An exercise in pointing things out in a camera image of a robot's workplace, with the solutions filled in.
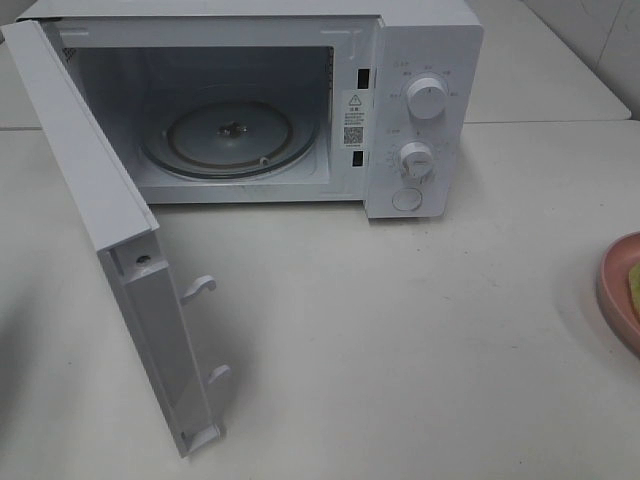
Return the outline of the sandwich with yellow filling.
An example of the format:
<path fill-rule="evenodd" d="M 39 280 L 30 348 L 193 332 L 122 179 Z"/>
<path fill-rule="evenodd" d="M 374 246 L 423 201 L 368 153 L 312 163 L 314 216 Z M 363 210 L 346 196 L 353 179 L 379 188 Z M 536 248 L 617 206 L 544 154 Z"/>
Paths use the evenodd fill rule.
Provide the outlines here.
<path fill-rule="evenodd" d="M 640 319 L 640 264 L 635 264 L 628 272 L 628 286 L 633 311 Z"/>

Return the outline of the glass microwave turntable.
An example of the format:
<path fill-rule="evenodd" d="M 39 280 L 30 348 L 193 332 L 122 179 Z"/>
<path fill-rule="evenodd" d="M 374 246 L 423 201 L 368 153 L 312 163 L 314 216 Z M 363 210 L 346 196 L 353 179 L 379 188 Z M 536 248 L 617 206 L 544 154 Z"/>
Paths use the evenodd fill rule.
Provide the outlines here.
<path fill-rule="evenodd" d="M 326 122 L 326 95 L 307 88 L 164 90 L 143 106 L 140 148 L 162 169 L 188 179 L 244 179 L 295 163 Z"/>

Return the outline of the upper white power knob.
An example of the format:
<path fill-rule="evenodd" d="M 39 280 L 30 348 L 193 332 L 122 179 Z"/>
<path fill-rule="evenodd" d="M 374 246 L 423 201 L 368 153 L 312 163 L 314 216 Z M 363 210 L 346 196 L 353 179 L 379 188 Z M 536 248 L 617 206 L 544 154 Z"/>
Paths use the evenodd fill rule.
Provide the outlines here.
<path fill-rule="evenodd" d="M 425 73 L 406 86 L 405 99 L 409 113 L 418 120 L 431 120 L 446 108 L 449 96 L 445 80 L 434 73 Z"/>

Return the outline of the white microwave oven body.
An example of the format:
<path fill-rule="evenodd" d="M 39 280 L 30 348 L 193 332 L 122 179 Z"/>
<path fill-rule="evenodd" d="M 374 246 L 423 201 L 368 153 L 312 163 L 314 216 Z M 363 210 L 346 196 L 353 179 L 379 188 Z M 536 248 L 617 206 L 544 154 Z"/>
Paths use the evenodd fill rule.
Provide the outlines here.
<path fill-rule="evenodd" d="M 78 53 L 78 85 L 149 204 L 358 201 L 373 219 L 440 216 L 447 200 L 483 28 L 463 1 L 38 1 L 10 23 L 52 24 Z M 445 110 L 414 118 L 405 89 L 434 73 Z M 295 163 L 256 177 L 194 180 L 172 174 L 140 148 L 143 106 L 164 90 L 251 84 L 307 88 L 327 98 L 327 122 Z M 340 140 L 342 93 L 367 90 L 366 144 Z M 429 145 L 434 167 L 413 179 L 398 151 Z M 392 196 L 421 191 L 414 211 Z"/>

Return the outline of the round white door button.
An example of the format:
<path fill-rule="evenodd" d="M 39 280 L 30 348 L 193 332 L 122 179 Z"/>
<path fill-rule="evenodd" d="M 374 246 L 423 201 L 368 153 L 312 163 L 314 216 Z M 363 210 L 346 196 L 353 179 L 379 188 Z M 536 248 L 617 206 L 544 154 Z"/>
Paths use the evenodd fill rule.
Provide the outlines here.
<path fill-rule="evenodd" d="M 392 205 L 398 211 L 414 211 L 423 201 L 422 193 L 415 188 L 403 188 L 392 196 Z"/>

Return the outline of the white timer knob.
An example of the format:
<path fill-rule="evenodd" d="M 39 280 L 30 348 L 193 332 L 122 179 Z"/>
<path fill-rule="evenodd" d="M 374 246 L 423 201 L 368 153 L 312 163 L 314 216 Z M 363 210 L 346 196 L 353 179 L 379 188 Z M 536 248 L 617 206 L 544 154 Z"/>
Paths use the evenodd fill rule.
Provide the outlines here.
<path fill-rule="evenodd" d="M 433 170 L 434 153 L 431 147 L 425 143 L 410 142 L 398 151 L 398 163 L 404 176 L 421 179 Z"/>

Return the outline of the pink round plate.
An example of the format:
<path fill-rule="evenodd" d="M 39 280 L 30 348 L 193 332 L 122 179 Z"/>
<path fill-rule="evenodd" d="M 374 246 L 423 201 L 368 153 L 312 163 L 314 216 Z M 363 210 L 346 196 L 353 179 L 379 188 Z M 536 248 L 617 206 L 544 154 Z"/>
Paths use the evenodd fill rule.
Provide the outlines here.
<path fill-rule="evenodd" d="M 596 277 L 600 311 L 619 340 L 639 357 L 639 312 L 632 298 L 629 273 L 639 264 L 639 233 L 615 240 L 603 254 Z"/>

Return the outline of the white warning label sticker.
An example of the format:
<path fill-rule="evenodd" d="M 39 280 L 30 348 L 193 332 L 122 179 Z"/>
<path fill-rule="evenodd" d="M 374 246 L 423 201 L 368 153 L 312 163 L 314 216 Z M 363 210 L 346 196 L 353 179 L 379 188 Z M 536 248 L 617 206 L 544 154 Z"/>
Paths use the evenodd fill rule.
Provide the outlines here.
<path fill-rule="evenodd" d="M 366 144 L 371 100 L 367 90 L 342 93 L 340 140 L 346 149 L 362 150 Z"/>

